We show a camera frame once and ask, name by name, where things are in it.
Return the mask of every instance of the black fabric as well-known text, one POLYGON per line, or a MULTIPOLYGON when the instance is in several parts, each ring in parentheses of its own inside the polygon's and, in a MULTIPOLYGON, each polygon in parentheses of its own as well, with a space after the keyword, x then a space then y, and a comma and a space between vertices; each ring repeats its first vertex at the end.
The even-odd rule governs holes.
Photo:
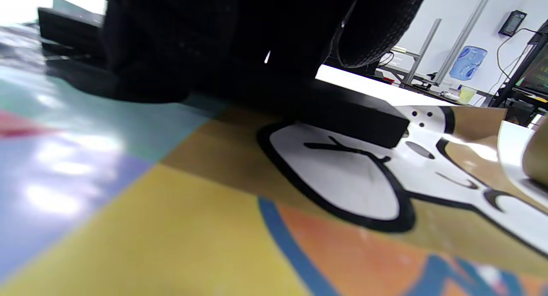
POLYGON ((344 66, 375 62, 422 1, 110 0, 103 38, 121 89, 175 101, 227 59, 263 66, 269 51, 268 68, 311 80, 334 37, 344 66))
POLYGON ((423 0, 357 0, 338 44, 347 68, 379 60, 402 38, 423 0))
POLYGON ((313 79, 354 0, 239 0, 231 53, 293 78, 313 79))

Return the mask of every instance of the black outline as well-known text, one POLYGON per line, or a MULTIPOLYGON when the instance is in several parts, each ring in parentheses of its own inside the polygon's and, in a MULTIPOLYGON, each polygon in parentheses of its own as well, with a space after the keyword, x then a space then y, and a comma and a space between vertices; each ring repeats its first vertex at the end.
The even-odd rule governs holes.
MULTIPOLYGON (((444 112, 446 117, 446 128, 444 130, 444 133, 446 134, 452 134, 455 130, 455 119, 454 119, 454 113, 450 107, 440 107, 441 110, 444 112)), ((525 247, 529 248, 531 251, 537 253, 540 255, 540 257, 548 260, 548 253, 544 253, 540 249, 537 249, 533 245, 527 243, 525 240, 519 238, 509 230, 505 229, 503 226, 498 224, 496 221, 492 220, 491 217, 487 216, 487 214, 484 214, 481 210, 476 208, 475 206, 468 204, 468 203, 462 203, 462 202, 456 202, 456 201, 449 201, 438 197, 432 197, 427 196, 422 193, 417 193, 413 191, 407 191, 403 188, 403 186, 399 183, 399 181, 395 178, 395 176, 392 174, 389 168, 387 168, 384 163, 389 161, 389 157, 385 157, 382 159, 376 158, 372 153, 362 151, 362 150, 356 150, 355 148, 347 148, 346 146, 342 146, 345 148, 345 151, 350 152, 356 152, 359 154, 366 154, 369 158, 371 158, 376 165, 379 166, 381 171, 385 173, 385 176, 387 177, 388 181, 391 183, 392 189, 394 189, 394 192, 396 194, 396 197, 399 201, 400 206, 400 216, 395 220, 385 221, 385 220, 377 220, 377 219, 371 219, 371 218, 365 218, 362 216, 358 216, 356 214, 352 214, 350 212, 347 212, 346 210, 341 210, 338 207, 333 206, 330 204, 327 200, 323 199, 319 194, 315 193, 313 189, 311 189, 300 177, 293 171, 293 169, 284 161, 284 159, 276 152, 275 148, 272 146, 272 143, 270 142, 270 136, 274 134, 276 131, 281 130, 284 127, 290 126, 294 124, 295 122, 292 121, 286 121, 281 123, 276 123, 272 125, 268 125, 260 129, 257 133, 257 139, 259 142, 260 148, 264 151, 266 156, 272 161, 272 163, 278 168, 278 170, 284 175, 288 181, 294 185, 301 193, 303 193, 307 198, 309 198, 311 201, 313 201, 318 206, 322 207, 327 212, 333 214, 334 216, 337 216, 338 218, 341 218, 342 220, 346 220, 348 222, 352 222, 357 225, 364 226, 366 228, 371 228, 373 230, 378 230, 382 232, 407 232, 411 231, 413 227, 415 226, 416 222, 416 216, 415 216, 415 208, 413 206, 413 203, 411 202, 411 199, 421 200, 424 202, 434 203, 441 206, 451 207, 451 208, 458 208, 461 210, 469 210, 474 212, 475 214, 481 216, 484 220, 487 220, 487 222, 491 223, 492 226, 495 228, 498 228, 503 233, 505 233, 507 236, 509 236, 512 239, 515 239, 517 242, 521 243, 525 247)), ((448 140, 440 139, 439 142, 436 144, 436 148, 444 156, 447 160, 452 162, 458 169, 461 171, 464 171, 459 165, 457 165, 447 154, 445 147, 449 143, 448 140)), ((306 143, 308 146, 311 145, 319 145, 318 143, 306 143)), ((341 150, 340 146, 334 145, 337 147, 336 150, 341 150)), ((480 179, 477 179, 467 171, 464 171, 468 176, 470 176, 472 179, 478 181, 478 183, 482 184, 483 186, 487 187, 486 191, 483 193, 485 196, 485 199, 490 203, 493 207, 495 207, 496 210, 499 210, 502 212, 500 207, 497 205, 497 198, 499 196, 509 196, 513 197, 523 203, 526 203, 528 206, 534 208, 535 210, 540 211, 542 214, 546 214, 546 212, 540 210, 536 206, 533 206, 532 204, 521 200, 518 197, 515 197, 509 193, 502 192, 502 191, 496 191, 493 190, 491 187, 489 187, 487 184, 485 184, 480 179)))
POLYGON ((446 177, 445 175, 441 174, 440 172, 436 172, 437 175, 443 177, 444 179, 447 179, 447 181, 450 181, 456 185, 459 185, 459 186, 462 186, 464 188, 468 188, 468 189, 472 189, 472 190, 476 190, 476 189, 479 189, 478 185, 476 185, 473 181, 467 179, 467 181, 470 183, 470 185, 463 185, 461 183, 459 183, 458 181, 455 181, 454 179, 450 179, 449 177, 446 177))
MULTIPOLYGON (((268 156, 268 158, 274 163, 274 165, 278 168, 282 175, 284 175, 289 180, 289 182, 293 184, 293 186, 296 187, 302 194, 304 194, 315 204, 317 204, 327 212, 333 214, 334 216, 357 225, 366 226, 373 230, 379 230, 384 232, 407 232, 411 230, 413 226, 415 226, 415 221, 417 219, 415 217, 415 209, 413 207, 413 204, 411 203, 411 200, 407 198, 405 189, 403 189, 401 184, 397 181, 396 177, 388 168, 384 166, 384 163, 390 160, 389 157, 378 159, 377 157, 372 155, 372 153, 360 152, 360 150, 356 150, 355 148, 347 148, 346 146, 342 146, 342 148, 345 148, 345 151, 358 152, 359 154, 364 154, 368 156, 381 169, 382 173, 384 173, 384 175, 392 185, 392 189, 396 194, 396 199, 398 200, 399 204, 399 216, 394 220, 378 220, 356 215, 346 210, 342 210, 337 206, 334 206, 329 201, 321 197, 321 195, 317 194, 311 187, 309 187, 307 183, 305 183, 305 181, 303 181, 303 179, 301 179, 299 175, 295 173, 295 171, 293 171, 288 163, 286 163, 286 161, 278 154, 278 152, 276 152, 276 149, 272 146, 272 143, 270 142, 270 136, 273 133, 292 124, 294 124, 294 122, 282 122, 268 125, 259 130, 257 138, 259 141, 259 145, 265 152, 266 156, 268 156)), ((319 145, 320 144, 318 143, 311 143, 308 144, 308 146, 305 146, 314 147, 319 145)), ((341 146, 333 145, 332 149, 335 150, 335 148, 337 148, 336 150, 340 151, 340 147, 341 146)))

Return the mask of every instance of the yellow floor section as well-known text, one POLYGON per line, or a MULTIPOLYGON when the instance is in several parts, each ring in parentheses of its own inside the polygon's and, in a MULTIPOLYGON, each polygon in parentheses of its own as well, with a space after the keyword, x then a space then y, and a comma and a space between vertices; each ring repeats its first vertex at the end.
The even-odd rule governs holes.
POLYGON ((255 196, 165 166, 0 290, 10 296, 304 294, 255 196))

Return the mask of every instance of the printed floor graphic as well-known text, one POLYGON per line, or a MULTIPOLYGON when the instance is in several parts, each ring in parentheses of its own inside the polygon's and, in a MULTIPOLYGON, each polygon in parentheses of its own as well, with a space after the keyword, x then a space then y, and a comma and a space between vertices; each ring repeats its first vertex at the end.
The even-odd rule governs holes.
POLYGON ((548 296, 547 203, 503 171, 503 111, 397 107, 388 150, 11 68, 0 97, 0 296, 548 296))

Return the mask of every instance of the cartoon eye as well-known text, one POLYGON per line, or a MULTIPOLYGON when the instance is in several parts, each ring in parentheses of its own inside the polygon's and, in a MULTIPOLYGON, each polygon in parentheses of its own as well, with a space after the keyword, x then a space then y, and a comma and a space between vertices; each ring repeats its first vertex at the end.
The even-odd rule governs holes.
POLYGON ((415 151, 420 156, 423 156, 423 157, 428 158, 428 159, 435 159, 434 155, 432 155, 431 152, 427 151, 426 148, 423 148, 419 144, 411 142, 411 141, 406 141, 405 144, 407 144, 407 146, 409 146, 409 148, 411 148, 411 150, 415 151))

